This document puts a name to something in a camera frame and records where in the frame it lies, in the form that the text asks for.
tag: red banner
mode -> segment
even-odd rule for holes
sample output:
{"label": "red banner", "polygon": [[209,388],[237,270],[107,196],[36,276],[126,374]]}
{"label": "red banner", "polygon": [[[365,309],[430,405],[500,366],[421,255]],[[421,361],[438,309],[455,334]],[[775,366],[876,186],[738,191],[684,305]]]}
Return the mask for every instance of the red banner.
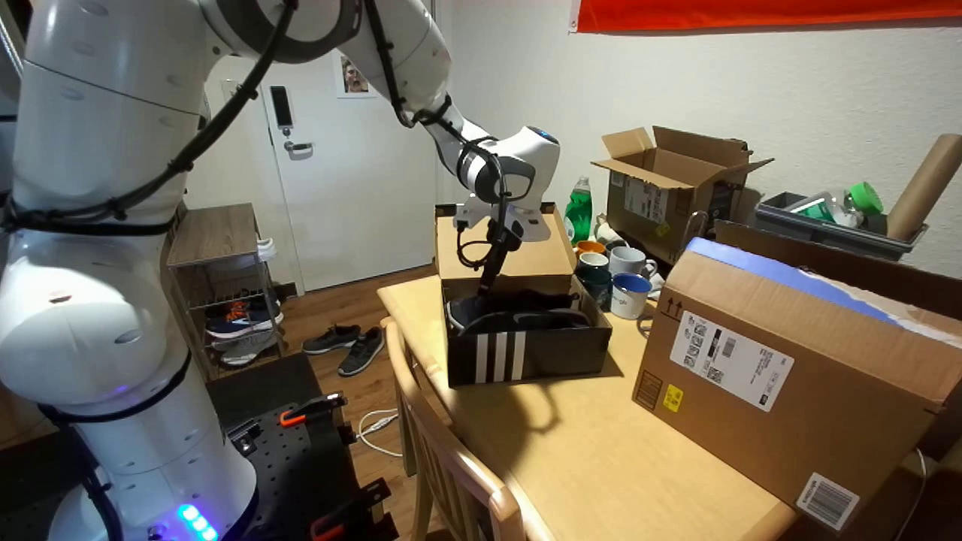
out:
{"label": "red banner", "polygon": [[579,33],[962,20],[962,0],[579,0]]}

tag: white stripe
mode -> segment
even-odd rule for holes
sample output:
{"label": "white stripe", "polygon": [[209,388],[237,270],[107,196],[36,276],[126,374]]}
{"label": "white stripe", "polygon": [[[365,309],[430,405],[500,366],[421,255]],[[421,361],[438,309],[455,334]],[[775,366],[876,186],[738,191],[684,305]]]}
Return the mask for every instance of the white stripe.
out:
{"label": "white stripe", "polygon": [[495,334],[493,338],[493,381],[505,381],[508,374],[508,340],[510,334]]}
{"label": "white stripe", "polygon": [[474,381],[488,381],[488,334],[474,338]]}
{"label": "white stripe", "polygon": [[523,378],[523,348],[529,334],[514,334],[514,352],[510,352],[510,381]]}

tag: shipping label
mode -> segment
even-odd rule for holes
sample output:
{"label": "shipping label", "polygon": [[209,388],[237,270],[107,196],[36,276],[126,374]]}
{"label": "shipping label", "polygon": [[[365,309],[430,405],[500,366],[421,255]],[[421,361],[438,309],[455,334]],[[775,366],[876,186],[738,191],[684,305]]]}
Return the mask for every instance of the shipping label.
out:
{"label": "shipping label", "polygon": [[670,361],[760,411],[774,411],[793,363],[789,356],[690,309],[674,338]]}
{"label": "shipping label", "polygon": [[664,223],[668,194],[655,191],[649,185],[629,185],[624,186],[624,211],[647,219],[647,223]]}
{"label": "shipping label", "polygon": [[818,522],[838,531],[849,522],[852,510],[859,505],[859,495],[852,493],[849,488],[811,473],[797,505],[800,505],[800,510],[807,510]]}

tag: black plastic bin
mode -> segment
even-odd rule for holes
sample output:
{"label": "black plastic bin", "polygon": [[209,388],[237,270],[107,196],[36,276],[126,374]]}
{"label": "black plastic bin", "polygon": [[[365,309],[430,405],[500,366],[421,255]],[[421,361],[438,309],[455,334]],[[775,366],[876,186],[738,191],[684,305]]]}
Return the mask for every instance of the black plastic bin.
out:
{"label": "black plastic bin", "polygon": [[825,245],[873,260],[891,260],[898,261],[906,252],[911,252],[911,245],[885,238],[867,230],[843,230],[829,223],[811,223],[807,216],[789,213],[786,209],[802,201],[807,196],[797,194],[778,194],[766,201],[760,201],[751,213],[751,230],[774,231],[793,241]]}

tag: blue light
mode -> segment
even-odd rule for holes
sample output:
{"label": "blue light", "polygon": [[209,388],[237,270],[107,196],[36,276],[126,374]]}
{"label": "blue light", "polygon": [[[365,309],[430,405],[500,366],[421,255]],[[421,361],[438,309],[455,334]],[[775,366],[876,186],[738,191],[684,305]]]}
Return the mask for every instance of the blue light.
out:
{"label": "blue light", "polygon": [[206,518],[191,521],[191,525],[193,525],[196,531],[212,529],[212,522],[209,522]]}
{"label": "blue light", "polygon": [[191,521],[199,521],[203,510],[196,505],[181,505],[179,514],[191,522]]}
{"label": "blue light", "polygon": [[181,521],[188,529],[196,531],[196,541],[217,541],[217,529],[209,522],[209,518],[196,505],[181,505],[179,508]]}

